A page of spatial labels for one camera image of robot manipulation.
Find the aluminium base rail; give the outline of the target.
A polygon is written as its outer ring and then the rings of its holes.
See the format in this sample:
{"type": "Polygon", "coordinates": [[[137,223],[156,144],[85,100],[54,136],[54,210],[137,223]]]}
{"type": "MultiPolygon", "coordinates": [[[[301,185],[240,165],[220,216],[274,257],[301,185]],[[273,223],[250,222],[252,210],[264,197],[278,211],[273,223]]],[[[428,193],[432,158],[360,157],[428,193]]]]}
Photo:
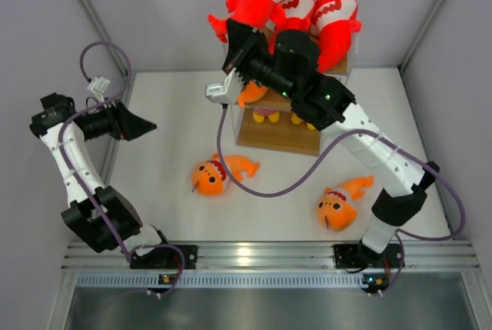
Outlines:
{"type": "MultiPolygon", "coordinates": [[[[405,268],[416,272],[476,271],[480,263],[468,241],[420,242],[405,240],[405,268]]],[[[202,242],[189,256],[202,271],[335,270],[334,246],[329,242],[202,242]]],[[[94,253],[81,243],[69,245],[61,268],[72,272],[129,270],[122,254],[94,253]]]]}

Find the orange shark plush on shelf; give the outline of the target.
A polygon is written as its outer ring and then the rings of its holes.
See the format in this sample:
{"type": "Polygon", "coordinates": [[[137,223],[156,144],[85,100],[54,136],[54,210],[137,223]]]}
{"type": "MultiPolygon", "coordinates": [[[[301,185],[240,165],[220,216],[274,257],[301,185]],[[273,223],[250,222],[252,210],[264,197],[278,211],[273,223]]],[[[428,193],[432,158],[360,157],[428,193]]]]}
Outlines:
{"type": "Polygon", "coordinates": [[[246,104],[256,102],[263,98],[267,91],[268,87],[258,84],[255,81],[249,81],[241,90],[237,103],[241,108],[244,108],[246,104]]]}

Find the yellow striped plush left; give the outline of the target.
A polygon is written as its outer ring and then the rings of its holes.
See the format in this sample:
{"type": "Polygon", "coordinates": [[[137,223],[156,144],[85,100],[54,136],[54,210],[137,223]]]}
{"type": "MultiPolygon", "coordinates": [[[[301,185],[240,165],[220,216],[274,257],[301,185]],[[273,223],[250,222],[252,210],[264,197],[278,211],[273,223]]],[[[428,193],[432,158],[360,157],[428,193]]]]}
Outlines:
{"type": "Polygon", "coordinates": [[[271,108],[253,108],[253,120],[261,124],[268,119],[271,123],[277,123],[280,119],[280,112],[271,108]]]}

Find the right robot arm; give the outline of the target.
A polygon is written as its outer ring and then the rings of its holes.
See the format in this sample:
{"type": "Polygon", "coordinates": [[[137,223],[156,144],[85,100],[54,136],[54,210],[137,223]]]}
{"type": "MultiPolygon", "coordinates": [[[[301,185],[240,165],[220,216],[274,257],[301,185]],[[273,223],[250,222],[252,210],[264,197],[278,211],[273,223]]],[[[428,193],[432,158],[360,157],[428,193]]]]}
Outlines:
{"type": "Polygon", "coordinates": [[[423,207],[436,168],[412,162],[402,149],[384,139],[354,94],[336,78],[318,69],[320,49],[303,32],[281,32],[272,52],[265,35],[229,18],[228,53],[223,64],[224,105],[235,104],[246,82],[253,80],[288,99],[303,121],[339,141],[382,186],[373,216],[358,248],[360,260],[378,265],[397,228],[423,207]]]}

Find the yellow striped plush right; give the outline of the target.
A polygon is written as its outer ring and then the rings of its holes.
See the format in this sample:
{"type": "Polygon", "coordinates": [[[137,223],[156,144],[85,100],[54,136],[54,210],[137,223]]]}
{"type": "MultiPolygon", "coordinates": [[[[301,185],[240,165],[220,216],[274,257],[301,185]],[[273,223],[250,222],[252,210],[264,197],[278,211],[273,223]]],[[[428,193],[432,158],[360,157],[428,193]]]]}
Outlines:
{"type": "Polygon", "coordinates": [[[314,131],[316,128],[306,122],[305,120],[301,119],[298,115],[296,115],[295,113],[291,113],[291,122],[294,124],[294,125],[301,125],[301,124],[305,124],[305,126],[307,127],[307,129],[311,130],[311,131],[314,131]]]}

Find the yellow striped plush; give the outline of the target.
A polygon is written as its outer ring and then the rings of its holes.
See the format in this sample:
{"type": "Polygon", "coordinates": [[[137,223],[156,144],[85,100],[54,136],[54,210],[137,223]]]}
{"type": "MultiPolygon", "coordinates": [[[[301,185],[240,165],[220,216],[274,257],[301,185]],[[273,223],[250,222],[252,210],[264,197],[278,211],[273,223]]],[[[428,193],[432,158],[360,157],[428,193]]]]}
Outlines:
{"type": "Polygon", "coordinates": [[[253,120],[261,124],[268,119],[271,123],[277,123],[280,119],[280,112],[271,108],[253,108],[253,120]]]}
{"type": "Polygon", "coordinates": [[[311,131],[314,131],[316,128],[306,122],[305,120],[301,119],[298,115],[296,115],[295,113],[291,113],[291,122],[294,124],[294,125],[301,125],[301,124],[305,124],[305,126],[307,127],[307,129],[311,130],[311,131]]]}

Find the orange shark plush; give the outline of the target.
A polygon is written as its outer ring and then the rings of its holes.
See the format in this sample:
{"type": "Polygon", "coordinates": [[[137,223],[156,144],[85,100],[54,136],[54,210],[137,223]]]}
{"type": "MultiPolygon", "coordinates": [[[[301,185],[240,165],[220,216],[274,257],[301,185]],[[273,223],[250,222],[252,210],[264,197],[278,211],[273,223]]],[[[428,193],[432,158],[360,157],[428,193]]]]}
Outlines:
{"type": "Polygon", "coordinates": [[[211,159],[197,164],[191,172],[191,187],[193,192],[205,196],[216,196],[225,193],[231,176],[242,182],[247,176],[252,178],[260,168],[259,162],[254,162],[243,155],[225,155],[223,160],[215,153],[211,159]]]}
{"type": "Polygon", "coordinates": [[[357,219],[354,203],[364,197],[365,191],[374,184],[373,175],[352,178],[336,188],[326,188],[317,203],[316,216],[321,225],[335,232],[341,232],[357,219]]]}
{"type": "Polygon", "coordinates": [[[241,90],[237,103],[241,108],[244,108],[246,104],[256,102],[263,98],[267,91],[268,87],[258,84],[255,81],[249,81],[241,90]]]}

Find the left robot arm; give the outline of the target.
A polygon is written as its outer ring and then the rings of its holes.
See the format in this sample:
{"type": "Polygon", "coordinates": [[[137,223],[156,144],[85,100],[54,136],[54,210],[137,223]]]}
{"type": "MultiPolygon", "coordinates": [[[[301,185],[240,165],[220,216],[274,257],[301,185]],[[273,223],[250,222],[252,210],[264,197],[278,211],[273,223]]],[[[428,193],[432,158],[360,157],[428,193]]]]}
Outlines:
{"type": "Polygon", "coordinates": [[[29,128],[51,152],[63,179],[68,203],[63,222],[97,253],[136,237],[135,245],[151,244],[149,262],[169,266],[174,250],[164,243],[164,235],[144,225],[130,201],[103,183],[85,147],[87,140],[103,135],[131,141],[157,125],[132,114],[119,100],[93,113],[77,112],[72,98],[57,93],[42,98],[41,104],[43,110],[32,117],[29,128]]]}

